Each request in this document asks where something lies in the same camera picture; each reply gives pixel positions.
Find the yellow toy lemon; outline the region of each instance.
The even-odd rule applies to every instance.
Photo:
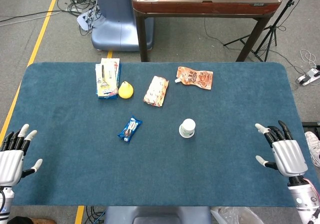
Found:
[[[129,82],[124,81],[121,83],[121,86],[118,90],[118,94],[121,98],[128,99],[132,97],[132,95],[134,94],[134,88]]]

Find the white robotic hand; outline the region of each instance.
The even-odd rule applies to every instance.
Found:
[[[268,141],[275,162],[264,160],[259,155],[256,155],[255,158],[262,166],[278,170],[283,176],[289,178],[287,186],[302,223],[319,224],[320,197],[312,183],[303,177],[308,170],[305,158],[298,142],[293,140],[287,125],[281,120],[278,123],[283,132],[276,126],[268,126],[266,128],[261,124],[255,124],[258,131]]]
[[[7,223],[9,218],[12,201],[15,197],[12,187],[21,178],[37,172],[42,164],[42,159],[39,159],[33,167],[23,170],[30,142],[37,134],[37,131],[33,130],[25,137],[28,128],[29,125],[25,124],[16,133],[10,132],[0,147],[0,193],[2,195],[2,199],[0,199],[0,224]]]

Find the brown wooden table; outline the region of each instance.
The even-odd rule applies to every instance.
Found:
[[[149,61],[145,18],[253,18],[257,23],[236,59],[237,62],[243,62],[281,2],[282,0],[132,0],[141,61]]]

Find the table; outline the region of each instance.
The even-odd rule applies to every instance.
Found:
[[[281,2],[282,0],[132,0],[141,61],[148,62],[145,18],[253,18],[257,23],[236,59],[237,62],[243,62]]]
[[[212,90],[175,83],[178,66],[213,71]],[[143,102],[154,75],[169,80],[162,107]],[[8,131],[37,129],[24,166],[43,164],[14,187],[15,205],[292,207],[288,179],[255,159],[274,160],[255,123],[278,120],[318,183],[282,65],[123,63],[121,81],[133,97],[105,100],[96,96],[94,63],[27,68]],[[126,143],[117,134],[131,115],[143,124]],[[196,122],[189,139],[178,131],[186,118]]]

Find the table leg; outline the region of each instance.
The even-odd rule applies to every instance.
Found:
[[[148,62],[146,24],[143,16],[135,17],[141,62]]]
[[[260,37],[262,31],[268,24],[271,17],[260,18],[256,25],[254,26],[248,40],[246,41],[244,47],[242,48],[236,62],[244,62],[249,55],[251,49],[254,47],[256,41]]]

